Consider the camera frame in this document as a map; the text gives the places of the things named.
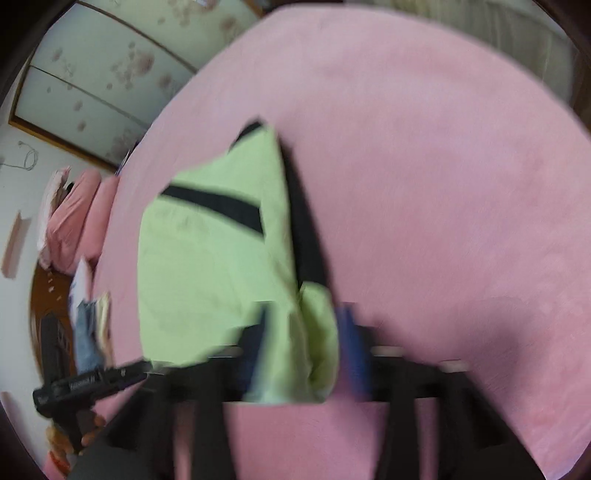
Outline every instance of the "wooden cabinet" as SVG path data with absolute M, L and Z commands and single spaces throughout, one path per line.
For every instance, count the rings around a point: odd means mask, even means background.
M 117 166 L 162 109 L 252 26 L 240 0 L 89 0 L 35 51 L 11 123 Z

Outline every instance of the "black stripe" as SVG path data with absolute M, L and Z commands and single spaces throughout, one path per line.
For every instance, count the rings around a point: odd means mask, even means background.
M 227 195 L 189 189 L 173 184 L 166 187 L 160 195 L 190 202 L 212 210 L 263 235 L 261 211 L 258 206 L 252 203 Z
M 280 147 L 290 200 L 291 241 L 298 286 L 301 288 L 304 282 L 312 282 L 328 287 L 328 269 L 304 187 L 291 159 L 291 152 L 281 142 Z
M 242 129 L 242 131 L 240 132 L 240 134 L 238 135 L 238 138 L 236 140 L 234 140 L 234 143 L 230 147 L 230 150 L 233 149 L 234 148 L 234 145 L 236 145 L 245 136 L 253 133 L 254 131 L 256 131 L 259 128 L 262 128 L 262 127 L 263 127 L 263 123 L 260 120 L 254 120 L 254 122 L 252 122 L 249 125 L 247 125 L 246 127 L 244 127 Z

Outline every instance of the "wooden furniture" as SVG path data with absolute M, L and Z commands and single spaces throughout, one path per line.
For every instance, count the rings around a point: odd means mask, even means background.
M 43 317 L 53 312 L 66 331 L 65 341 L 70 352 L 70 373 L 76 373 L 76 365 L 73 355 L 73 332 L 68 314 L 68 295 L 72 279 L 67 275 L 52 271 L 43 270 L 38 264 L 33 275 L 33 286 L 31 287 L 31 311 L 30 311 L 30 333 L 31 346 L 35 355 L 35 363 L 39 376 L 42 378 L 41 370 L 41 346 L 39 332 Z

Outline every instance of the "pink cushion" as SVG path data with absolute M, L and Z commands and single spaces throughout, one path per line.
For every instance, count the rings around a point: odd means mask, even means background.
M 413 358 L 468 361 L 559 479 L 591 440 L 589 133 L 514 62 L 406 15 L 281 9 L 170 102 L 122 170 L 97 267 L 116 361 L 142 355 L 146 205 L 256 117 L 292 149 L 335 297 Z M 238 476 L 372 478 L 384 418 L 346 387 L 319 406 L 228 404 Z M 183 419 L 177 479 L 190 477 Z
M 97 169 L 85 170 L 47 224 L 51 264 L 62 273 L 73 275 L 76 271 L 76 250 L 100 180 Z
M 76 258 L 85 257 L 91 264 L 96 264 L 98 261 L 103 251 L 111 208 L 118 186 L 119 177 L 109 177 L 100 184 L 86 216 Z
M 48 269 L 51 266 L 51 253 L 47 245 L 47 224 L 56 211 L 61 200 L 64 185 L 68 181 L 70 167 L 61 168 L 51 175 L 39 209 L 39 227 L 37 235 L 37 252 L 39 253 L 39 264 Z

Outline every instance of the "folded clothes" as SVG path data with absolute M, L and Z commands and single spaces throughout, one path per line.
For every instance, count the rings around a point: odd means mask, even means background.
M 96 343 L 96 302 L 78 305 L 74 330 L 74 361 L 78 373 L 105 366 L 105 358 Z
M 327 271 L 299 178 L 272 128 L 176 175 L 146 208 L 139 327 L 150 360 L 189 365 L 237 340 L 269 305 L 251 390 L 259 403 L 323 401 L 338 366 Z
M 92 298 L 92 269 L 84 257 L 78 262 L 76 274 L 70 286 L 68 296 L 68 315 L 72 330 L 76 329 L 76 318 L 78 317 L 78 305 L 83 301 L 90 301 Z
M 96 344 L 103 353 L 105 367 L 113 367 L 113 347 L 111 346 L 110 313 L 111 297 L 108 293 L 100 296 L 96 301 Z

